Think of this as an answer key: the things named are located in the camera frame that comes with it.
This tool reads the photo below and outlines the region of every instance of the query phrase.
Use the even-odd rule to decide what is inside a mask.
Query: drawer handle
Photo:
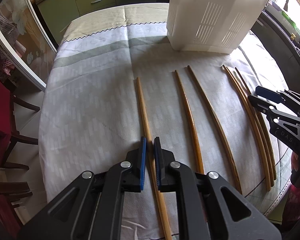
[[[100,2],[100,1],[102,1],[102,0],[95,0],[95,1],[91,2],[91,4],[96,3],[96,2]]]

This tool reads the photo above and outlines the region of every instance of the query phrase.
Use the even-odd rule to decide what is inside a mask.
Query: tablecloth
[[[186,69],[191,65],[229,141],[243,195],[267,215],[290,185],[291,150],[270,136],[277,180],[266,192],[249,119],[221,66],[229,66],[234,75],[237,67],[252,91],[257,85],[288,88],[283,75],[252,32],[229,55],[174,51],[166,37],[167,11],[168,4],[121,6],[87,14],[70,24],[50,73],[39,124],[47,200],[81,172],[107,171],[138,147],[143,127],[136,77],[141,78],[152,136],[159,136],[162,148],[172,151],[176,160],[195,169],[175,69],[192,110],[205,171],[217,171],[233,184],[216,128]],[[108,25],[95,24],[106,15]],[[278,109],[291,113],[282,105]],[[121,239],[164,236],[151,185],[147,167],[144,191],[125,194]],[[177,235],[175,195],[164,193],[164,197],[171,233]]]

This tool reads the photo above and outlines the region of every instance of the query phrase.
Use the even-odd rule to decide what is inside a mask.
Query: wooden chopstick
[[[234,176],[234,183],[235,183],[235,188],[237,189],[237,191],[240,192],[240,194],[242,195],[242,189],[241,189],[241,184],[240,184],[240,180],[239,180],[239,175],[238,175],[238,171],[237,171],[237,167],[235,165],[235,162],[234,162],[234,159],[233,159],[233,155],[231,153],[231,149],[230,149],[230,146],[229,146],[229,143],[228,143],[228,140],[226,138],[226,135],[223,131],[223,128],[219,122],[219,119],[217,117],[217,114],[215,113],[215,111],[213,110],[212,108],[212,105],[208,99],[208,97],[206,96],[206,94],[204,93],[204,90],[202,88],[202,86],[200,85],[197,77],[195,76],[192,68],[190,66],[188,66],[188,69],[190,71],[190,73],[192,74],[192,77],[194,79],[194,82],[196,83],[198,89],[200,90],[201,92],[201,95],[202,95],[202,98],[205,102],[205,104],[207,105],[208,109],[209,109],[209,112],[213,118],[213,121],[215,123],[215,126],[218,130],[218,134],[221,138],[221,142],[222,142],[222,145],[223,145],[223,148],[226,152],[226,155],[227,155],[227,158],[229,160],[229,163],[230,163],[230,167],[231,167],[231,171],[232,171],[232,175]]]
[[[242,80],[242,83],[244,84],[247,92],[249,93],[249,95],[251,95],[252,94],[251,90],[249,89],[249,87],[248,87],[247,83],[245,82],[243,76],[241,75],[240,71],[237,68],[235,68],[235,70],[237,71],[240,79]],[[261,125],[260,134],[262,136],[262,140],[264,140],[264,145],[265,145],[265,150],[266,150],[266,153],[267,153],[267,157],[268,157],[268,159],[270,159],[270,161],[268,160],[269,168],[271,167],[270,168],[270,179],[271,179],[271,170],[272,170],[273,179],[276,180],[277,179],[277,174],[276,174],[276,170],[275,170],[274,153],[273,153],[273,149],[272,149],[270,136],[269,136],[269,133],[268,133],[268,130],[267,130],[267,126],[266,126],[265,120],[262,117],[262,114],[260,112],[256,111],[255,109],[254,109],[254,112],[257,114],[259,124]]]
[[[189,102],[188,102],[188,99],[187,99],[187,96],[186,96],[186,92],[185,92],[185,89],[184,89],[184,87],[182,85],[182,81],[181,81],[181,78],[179,76],[178,71],[175,70],[175,73],[177,75],[179,87],[180,87],[181,94],[182,94],[183,103],[184,103],[185,108],[186,108],[187,118],[188,118],[190,130],[191,130],[191,137],[192,137],[192,142],[193,142],[195,157],[196,157],[196,160],[197,160],[196,161],[197,172],[201,173],[201,174],[204,174],[203,163],[202,163],[202,156],[201,156],[201,151],[200,151],[200,145],[199,145],[197,130],[195,129],[194,120],[193,120],[193,117],[192,117],[192,113],[191,113],[191,109],[190,109],[190,106],[189,106]]]
[[[147,111],[146,111],[146,104],[145,104],[145,100],[143,98],[141,82],[140,82],[140,78],[138,78],[138,77],[137,77],[137,88],[138,88],[143,128],[145,130],[145,136],[147,139],[147,155],[149,158],[149,163],[150,163],[150,168],[151,168],[151,178],[152,178],[152,183],[154,185],[154,192],[155,192],[155,197],[156,197],[158,208],[159,208],[159,214],[160,214],[160,218],[161,218],[164,237],[166,240],[172,240],[167,209],[166,209],[166,205],[164,202],[164,197],[163,197],[163,194],[160,191],[158,191],[158,188],[157,188],[157,178],[156,178],[156,172],[155,172],[152,136],[151,136],[150,127],[149,127],[149,121],[148,121],[148,116],[147,116]]]
[[[246,113],[249,116],[253,131],[255,133],[256,139],[257,139],[257,143],[259,146],[259,150],[260,150],[260,155],[261,155],[261,160],[262,160],[262,164],[263,164],[263,172],[265,174],[266,177],[266,190],[270,191],[271,189],[271,183],[270,183],[270,173],[269,173],[269,166],[268,166],[268,162],[267,162],[267,158],[266,158],[266,151],[265,148],[263,146],[262,143],[262,139],[261,139],[261,135],[260,132],[258,130],[256,121],[252,115],[252,112],[249,108],[249,105],[247,103],[246,97],[244,96],[244,93],[241,89],[241,87],[239,86],[239,84],[237,83],[236,79],[234,78],[234,76],[232,75],[232,73],[228,70],[228,68],[226,66],[223,65],[224,70],[226,71],[226,74],[228,76],[228,78],[230,79],[232,85],[234,86],[234,88],[237,91],[237,94],[246,110]]]

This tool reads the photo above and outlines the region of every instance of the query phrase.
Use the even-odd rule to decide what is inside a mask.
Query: white plastic container
[[[268,0],[170,0],[167,30],[175,50],[231,53]]]

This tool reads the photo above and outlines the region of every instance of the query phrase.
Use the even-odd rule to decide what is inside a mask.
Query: metal screw
[[[128,161],[124,161],[124,162],[120,163],[120,166],[123,168],[129,168],[131,166],[131,163]]]
[[[217,179],[219,177],[219,174],[216,173],[215,171],[210,171],[208,176],[212,179]]]
[[[180,168],[180,163],[178,163],[178,162],[171,162],[170,163],[170,166],[172,167],[172,168]]]
[[[92,177],[91,171],[85,171],[84,173],[82,173],[82,177],[84,179],[90,179]]]

